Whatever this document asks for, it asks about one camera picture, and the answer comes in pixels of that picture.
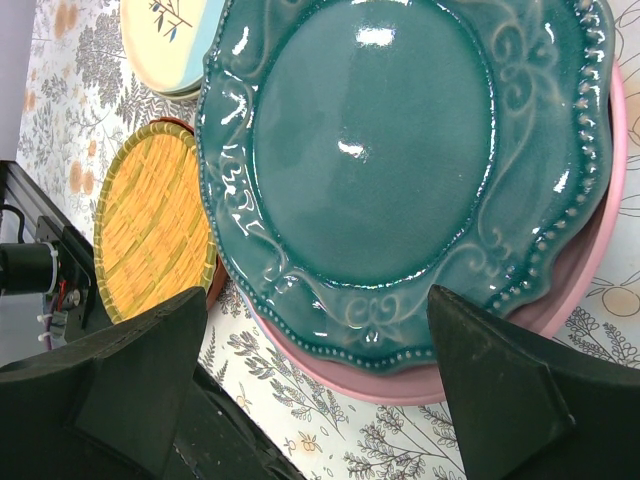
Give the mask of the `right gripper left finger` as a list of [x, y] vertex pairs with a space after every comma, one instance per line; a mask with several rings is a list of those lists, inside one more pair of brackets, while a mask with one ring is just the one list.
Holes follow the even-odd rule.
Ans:
[[4, 479], [159, 479], [207, 322], [191, 287], [1, 369]]

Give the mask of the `teal embossed plate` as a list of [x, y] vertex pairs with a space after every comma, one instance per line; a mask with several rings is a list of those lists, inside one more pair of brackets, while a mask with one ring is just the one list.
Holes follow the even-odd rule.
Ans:
[[435, 360], [428, 293], [542, 297], [613, 164], [604, 1], [229, 1], [200, 192], [255, 310], [317, 358]]

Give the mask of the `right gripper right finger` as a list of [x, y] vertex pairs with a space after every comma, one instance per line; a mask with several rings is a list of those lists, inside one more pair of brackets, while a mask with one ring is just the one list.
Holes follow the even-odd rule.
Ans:
[[636, 479], [639, 372], [434, 285], [428, 321], [469, 479]]

